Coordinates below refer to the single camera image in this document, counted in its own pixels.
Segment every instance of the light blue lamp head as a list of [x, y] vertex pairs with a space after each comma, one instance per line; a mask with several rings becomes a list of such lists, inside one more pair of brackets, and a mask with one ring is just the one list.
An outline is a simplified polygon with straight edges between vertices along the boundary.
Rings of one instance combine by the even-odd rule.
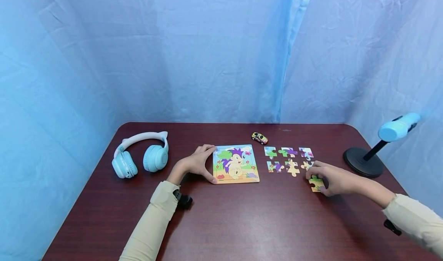
[[420, 115], [416, 113], [400, 116], [393, 121], [383, 124], [378, 130], [378, 136], [386, 142], [397, 141], [404, 138], [417, 125], [419, 120]]

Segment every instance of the headphone ear cup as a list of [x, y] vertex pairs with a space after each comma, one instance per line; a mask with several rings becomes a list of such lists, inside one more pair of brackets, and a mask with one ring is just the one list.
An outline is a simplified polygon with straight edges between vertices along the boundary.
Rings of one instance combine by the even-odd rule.
[[119, 153], [116, 158], [112, 160], [112, 166], [120, 178], [131, 178], [138, 173], [137, 167], [127, 151]]
[[125, 177], [131, 178], [138, 173], [137, 166], [135, 165], [134, 161], [132, 161], [131, 154], [129, 152], [124, 151], [122, 155], [127, 166], [126, 170], [129, 170], [130, 172], [130, 174], [127, 174]]
[[160, 145], [151, 145], [143, 156], [143, 167], [150, 172], [156, 172], [165, 167], [167, 151]]
[[125, 178], [129, 173], [129, 171], [124, 169], [125, 166], [123, 165], [123, 162], [125, 162], [125, 159], [121, 153], [117, 154], [117, 156], [112, 160], [112, 167], [119, 178]]
[[163, 147], [157, 151], [157, 155], [155, 156], [155, 166], [158, 170], [163, 170], [167, 163], [167, 150]]

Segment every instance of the light blue curtain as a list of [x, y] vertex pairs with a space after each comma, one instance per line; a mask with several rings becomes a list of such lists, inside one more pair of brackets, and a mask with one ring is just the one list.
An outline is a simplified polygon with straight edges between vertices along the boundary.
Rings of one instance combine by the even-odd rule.
[[0, 260], [41, 258], [128, 121], [423, 121], [380, 156], [443, 215], [443, 0], [0, 0]]
[[125, 122], [278, 122], [308, 3], [0, 0], [0, 260], [41, 258]]

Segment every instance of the jigsaw puzzle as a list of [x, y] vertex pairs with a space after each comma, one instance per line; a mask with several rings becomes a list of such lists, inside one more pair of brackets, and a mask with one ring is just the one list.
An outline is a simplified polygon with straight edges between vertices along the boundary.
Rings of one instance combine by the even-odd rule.
[[296, 177], [297, 174], [300, 173], [300, 170], [295, 168], [295, 167], [298, 167], [297, 162], [294, 162], [292, 159], [289, 159], [289, 161], [286, 161], [285, 165], [287, 166], [286, 172], [292, 174], [293, 177]]
[[312, 176], [311, 179], [309, 179], [309, 184], [313, 184], [314, 186], [311, 186], [311, 189], [313, 192], [320, 192], [320, 187], [324, 187], [323, 180], [320, 178], [317, 178], [317, 176]]
[[299, 147], [300, 155], [306, 158], [308, 161], [311, 161], [311, 158], [314, 158], [314, 154], [312, 154], [311, 148], [308, 147]]
[[292, 147], [282, 147], [281, 150], [278, 151], [278, 153], [281, 153], [283, 157], [289, 157], [295, 158], [295, 156], [298, 154], [297, 151], [294, 151]]
[[260, 182], [252, 145], [218, 146], [213, 153], [217, 184]]
[[273, 164], [271, 161], [267, 161], [266, 164], [268, 164], [269, 172], [274, 172], [274, 170], [276, 170], [277, 172], [281, 172], [281, 170], [285, 168], [285, 166], [280, 165], [279, 162], [274, 162]]
[[277, 153], [275, 152], [275, 147], [265, 147], [265, 155], [269, 156], [269, 159], [274, 159], [274, 157], [277, 157]]
[[309, 164], [308, 162], [303, 161], [303, 165], [301, 165], [302, 169], [309, 170], [309, 168], [314, 165], [314, 162], [311, 161], [310, 163], [311, 164]]

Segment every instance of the beige sleeve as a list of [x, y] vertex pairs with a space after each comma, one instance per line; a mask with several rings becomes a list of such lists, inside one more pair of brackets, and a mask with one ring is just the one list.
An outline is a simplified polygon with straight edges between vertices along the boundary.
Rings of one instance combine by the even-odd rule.
[[417, 200], [397, 194], [383, 213], [412, 240], [443, 259], [443, 219], [434, 211]]
[[172, 194], [179, 189], [163, 181], [155, 189], [151, 203], [131, 234], [120, 261], [154, 261], [163, 241], [165, 231], [177, 207], [178, 200]]

